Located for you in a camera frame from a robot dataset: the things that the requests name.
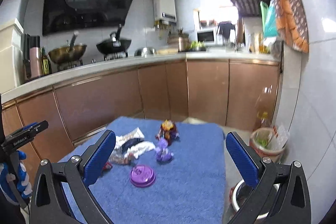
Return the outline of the dark red snack wrapper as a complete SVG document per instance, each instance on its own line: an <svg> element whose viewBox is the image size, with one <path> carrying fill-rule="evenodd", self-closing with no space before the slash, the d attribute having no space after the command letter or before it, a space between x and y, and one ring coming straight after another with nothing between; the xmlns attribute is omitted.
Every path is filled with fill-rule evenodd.
<svg viewBox="0 0 336 224"><path fill-rule="evenodd" d="M179 132L176 124L171 120L165 120L161 123L159 132L155 136L157 140L165 139L168 145L179 138Z"/></svg>

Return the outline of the white printed snack bag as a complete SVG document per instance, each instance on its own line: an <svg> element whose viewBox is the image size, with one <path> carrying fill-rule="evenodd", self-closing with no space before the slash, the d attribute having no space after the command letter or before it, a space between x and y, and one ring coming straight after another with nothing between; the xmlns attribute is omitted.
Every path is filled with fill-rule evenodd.
<svg viewBox="0 0 336 224"><path fill-rule="evenodd" d="M131 162L135 160L135 155L133 152L127 152L127 150L144 140L145 136L139 128L126 135L116 136L115 148L102 170L110 170L114 164L131 165Z"/></svg>

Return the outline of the brown kitchen cabinets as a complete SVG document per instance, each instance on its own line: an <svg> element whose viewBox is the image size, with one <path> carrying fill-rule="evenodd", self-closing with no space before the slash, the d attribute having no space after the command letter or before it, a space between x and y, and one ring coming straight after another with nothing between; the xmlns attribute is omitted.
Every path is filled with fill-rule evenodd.
<svg viewBox="0 0 336 224"><path fill-rule="evenodd" d="M23 147L34 177L41 159L58 161L93 132L120 116L181 122L188 118L252 131L256 102L273 115L277 61L129 59L55 73L3 94L5 134L33 122L49 127Z"/></svg>

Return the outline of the blue towel mat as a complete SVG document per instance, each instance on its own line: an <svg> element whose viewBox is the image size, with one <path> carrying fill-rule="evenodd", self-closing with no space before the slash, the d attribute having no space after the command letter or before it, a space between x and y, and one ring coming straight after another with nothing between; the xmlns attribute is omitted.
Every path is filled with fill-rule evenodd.
<svg viewBox="0 0 336 224"><path fill-rule="evenodd" d="M177 123L179 139L170 146L174 157L160 164L154 151L138 164L156 174L153 185L135 187L131 167L114 165L89 188L114 223L221 223L226 172L224 133L214 123Z"/></svg>

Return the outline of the white tissue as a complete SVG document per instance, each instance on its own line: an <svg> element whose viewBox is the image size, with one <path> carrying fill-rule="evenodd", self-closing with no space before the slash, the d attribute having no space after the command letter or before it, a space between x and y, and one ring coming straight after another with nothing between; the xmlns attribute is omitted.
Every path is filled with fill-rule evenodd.
<svg viewBox="0 0 336 224"><path fill-rule="evenodd" d="M142 141L128 148L125 156L129 157L129 155L131 155L135 159L138 159L144 153L149 152L154 149L155 149L155 144L153 142Z"/></svg>

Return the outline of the black wok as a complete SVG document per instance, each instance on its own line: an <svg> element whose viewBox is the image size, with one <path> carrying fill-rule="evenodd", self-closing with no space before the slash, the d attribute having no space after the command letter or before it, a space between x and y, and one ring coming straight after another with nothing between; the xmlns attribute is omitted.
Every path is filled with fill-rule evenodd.
<svg viewBox="0 0 336 224"><path fill-rule="evenodd" d="M96 44L98 51L104 56L116 55L118 53L125 53L128 57L127 50L131 45L131 39L122 38L121 35L122 24L118 26L117 31L111 32L108 39Z"/></svg>

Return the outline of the purple plastic lid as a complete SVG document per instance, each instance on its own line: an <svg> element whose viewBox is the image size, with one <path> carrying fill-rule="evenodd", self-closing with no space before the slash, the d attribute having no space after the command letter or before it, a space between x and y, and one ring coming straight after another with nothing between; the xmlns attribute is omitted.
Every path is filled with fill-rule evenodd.
<svg viewBox="0 0 336 224"><path fill-rule="evenodd" d="M140 164L131 169L129 178L134 186L138 188L146 188L155 182L156 173L151 167Z"/></svg>

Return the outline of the green vegetables bowl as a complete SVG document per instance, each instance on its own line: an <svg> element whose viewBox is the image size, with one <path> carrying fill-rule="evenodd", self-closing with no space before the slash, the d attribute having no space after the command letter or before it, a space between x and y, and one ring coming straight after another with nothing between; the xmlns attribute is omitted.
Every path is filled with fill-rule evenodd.
<svg viewBox="0 0 336 224"><path fill-rule="evenodd" d="M199 52L199 51L206 51L206 50L207 48L204 42L192 41L190 43L189 51Z"/></svg>

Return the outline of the cooking oil bottle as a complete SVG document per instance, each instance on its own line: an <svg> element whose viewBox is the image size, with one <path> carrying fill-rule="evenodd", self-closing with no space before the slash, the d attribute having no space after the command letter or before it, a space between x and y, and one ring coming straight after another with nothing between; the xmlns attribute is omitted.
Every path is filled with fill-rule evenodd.
<svg viewBox="0 0 336 224"><path fill-rule="evenodd" d="M261 93L256 101L256 120L253 131L259 128L270 127L274 101L272 95L272 85L262 88Z"/></svg>

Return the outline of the orange patterned apron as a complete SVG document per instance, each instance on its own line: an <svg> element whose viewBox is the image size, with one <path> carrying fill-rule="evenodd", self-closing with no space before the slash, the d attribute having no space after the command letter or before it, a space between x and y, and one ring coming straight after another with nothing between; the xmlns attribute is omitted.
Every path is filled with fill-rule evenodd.
<svg viewBox="0 0 336 224"><path fill-rule="evenodd" d="M277 33L295 51L309 52L309 34L302 0L274 0Z"/></svg>

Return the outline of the pink thermos bottle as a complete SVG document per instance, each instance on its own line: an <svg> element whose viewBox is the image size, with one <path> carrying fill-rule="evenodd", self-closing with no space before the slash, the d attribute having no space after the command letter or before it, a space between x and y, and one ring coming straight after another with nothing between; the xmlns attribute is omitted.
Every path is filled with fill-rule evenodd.
<svg viewBox="0 0 336 224"><path fill-rule="evenodd" d="M36 79L44 76L42 66L41 38L40 36L30 36L30 79Z"/></svg>

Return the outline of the teal plastic bag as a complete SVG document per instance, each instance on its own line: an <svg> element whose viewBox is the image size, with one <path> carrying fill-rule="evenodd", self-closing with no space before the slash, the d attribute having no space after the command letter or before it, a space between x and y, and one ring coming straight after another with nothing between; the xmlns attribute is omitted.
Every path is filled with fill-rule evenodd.
<svg viewBox="0 0 336 224"><path fill-rule="evenodd" d="M265 38L272 38L277 36L276 26L276 9L274 0L270 0L269 5L265 2L260 2L262 30Z"/></svg>

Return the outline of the white round trash bin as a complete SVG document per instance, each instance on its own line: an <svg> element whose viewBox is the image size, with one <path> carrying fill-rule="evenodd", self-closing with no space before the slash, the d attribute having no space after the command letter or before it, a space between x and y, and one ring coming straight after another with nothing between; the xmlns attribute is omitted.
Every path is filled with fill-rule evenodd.
<svg viewBox="0 0 336 224"><path fill-rule="evenodd" d="M266 219L269 210L276 198L276 194L279 189L279 184L274 184L259 216L256 218L255 223L262 223ZM244 180L240 180L235 187L230 191L230 203L234 211L237 212L244 204L248 196L253 192L253 188L245 184Z"/></svg>

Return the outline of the purple wrapper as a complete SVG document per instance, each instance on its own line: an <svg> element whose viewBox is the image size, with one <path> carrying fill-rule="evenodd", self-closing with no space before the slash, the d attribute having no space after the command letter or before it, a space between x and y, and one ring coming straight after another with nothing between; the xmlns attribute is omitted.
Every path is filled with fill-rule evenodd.
<svg viewBox="0 0 336 224"><path fill-rule="evenodd" d="M168 149L168 142L166 139L161 138L155 147L155 159L157 162L166 163L173 159L174 154Z"/></svg>

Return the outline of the beige trash bin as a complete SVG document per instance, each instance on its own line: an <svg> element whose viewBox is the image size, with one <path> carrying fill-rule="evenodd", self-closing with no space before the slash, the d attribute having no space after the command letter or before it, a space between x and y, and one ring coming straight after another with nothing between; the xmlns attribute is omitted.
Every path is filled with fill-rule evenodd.
<svg viewBox="0 0 336 224"><path fill-rule="evenodd" d="M285 151L285 144L281 144L275 128L270 127L255 130L249 138L249 146L260 157L269 157L275 163L280 162Z"/></svg>

